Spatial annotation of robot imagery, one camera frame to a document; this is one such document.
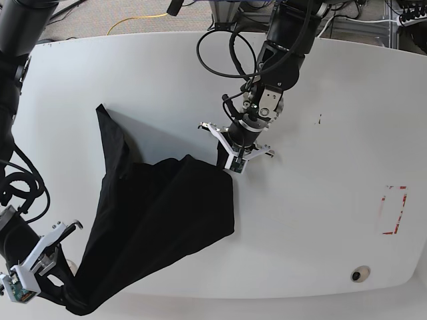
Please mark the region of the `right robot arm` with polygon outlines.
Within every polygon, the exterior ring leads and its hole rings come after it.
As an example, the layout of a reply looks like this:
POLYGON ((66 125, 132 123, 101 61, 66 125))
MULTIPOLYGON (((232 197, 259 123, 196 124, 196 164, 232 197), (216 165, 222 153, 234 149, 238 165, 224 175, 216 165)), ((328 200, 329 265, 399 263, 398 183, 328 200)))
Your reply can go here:
POLYGON ((12 134, 30 53, 57 6, 57 1, 5 1, 1 8, 1 256, 7 266, 1 294, 20 304, 36 297, 62 306, 80 302, 61 242, 82 225, 59 221, 40 236, 31 224, 48 210, 24 220, 34 201, 49 192, 12 134))

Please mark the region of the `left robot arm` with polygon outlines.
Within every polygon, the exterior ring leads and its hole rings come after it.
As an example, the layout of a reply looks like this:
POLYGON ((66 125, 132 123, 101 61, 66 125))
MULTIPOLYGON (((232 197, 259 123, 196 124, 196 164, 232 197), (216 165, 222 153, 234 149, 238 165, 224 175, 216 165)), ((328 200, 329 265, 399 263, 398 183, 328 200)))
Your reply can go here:
POLYGON ((239 93, 223 95, 222 107, 231 124, 223 129, 213 123, 201 123, 218 140, 216 165, 242 173, 249 160, 274 156, 271 147, 260 146, 257 138, 282 113, 284 92, 300 77, 300 69, 310 52, 316 32, 331 5, 327 1, 276 1, 270 22, 265 26, 266 40, 260 53, 253 54, 254 70, 246 73, 236 54, 236 39, 254 29, 258 22, 229 29, 228 50, 237 73, 221 73, 209 67, 197 52, 201 66, 210 73, 228 79, 243 79, 239 93))

